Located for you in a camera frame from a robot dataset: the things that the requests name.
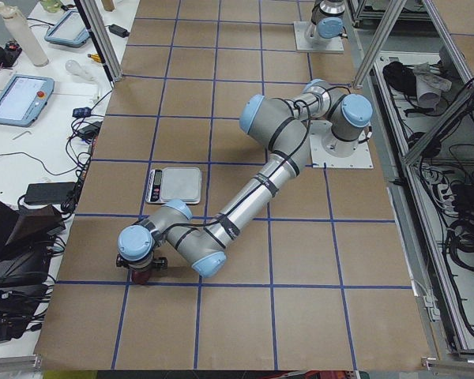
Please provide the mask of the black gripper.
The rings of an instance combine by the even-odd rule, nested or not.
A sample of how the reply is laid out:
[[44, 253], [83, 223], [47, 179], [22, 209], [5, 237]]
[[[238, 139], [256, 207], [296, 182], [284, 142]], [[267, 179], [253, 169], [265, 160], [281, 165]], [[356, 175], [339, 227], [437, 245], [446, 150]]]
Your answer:
[[138, 261], [130, 261], [122, 257], [120, 254], [116, 257], [116, 266], [127, 268], [136, 272], [145, 272], [148, 270], [163, 270], [168, 266], [166, 257], [155, 257], [148, 255]]

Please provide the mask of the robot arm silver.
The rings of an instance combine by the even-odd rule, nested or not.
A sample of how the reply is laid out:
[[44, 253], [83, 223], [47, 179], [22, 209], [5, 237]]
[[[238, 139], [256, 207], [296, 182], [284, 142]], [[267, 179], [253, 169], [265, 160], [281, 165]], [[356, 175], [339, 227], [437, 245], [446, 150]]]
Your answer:
[[128, 269], [134, 283], [144, 284], [152, 270], [167, 267], [167, 260], [156, 257], [154, 251], [168, 242], [199, 276], [214, 276], [227, 260], [226, 247], [307, 165], [311, 120], [324, 118], [330, 123], [325, 150], [331, 156], [345, 157], [344, 146], [355, 148], [362, 143], [360, 135], [370, 128], [372, 115], [366, 97], [320, 79], [312, 80], [292, 99], [251, 97], [239, 126], [269, 151], [268, 162], [208, 223], [192, 223], [189, 206], [173, 199], [124, 228], [117, 240], [117, 266]]

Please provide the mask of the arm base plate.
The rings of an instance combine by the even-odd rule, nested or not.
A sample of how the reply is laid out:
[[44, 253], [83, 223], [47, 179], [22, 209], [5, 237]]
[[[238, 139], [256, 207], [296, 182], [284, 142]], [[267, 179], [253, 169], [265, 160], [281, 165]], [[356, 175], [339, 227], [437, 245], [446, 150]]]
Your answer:
[[373, 169], [367, 142], [344, 142], [332, 134], [332, 124], [315, 120], [310, 125], [310, 156], [315, 168]]
[[322, 38], [309, 21], [293, 23], [296, 50], [305, 53], [342, 54], [344, 46], [342, 38], [335, 36], [330, 39]]

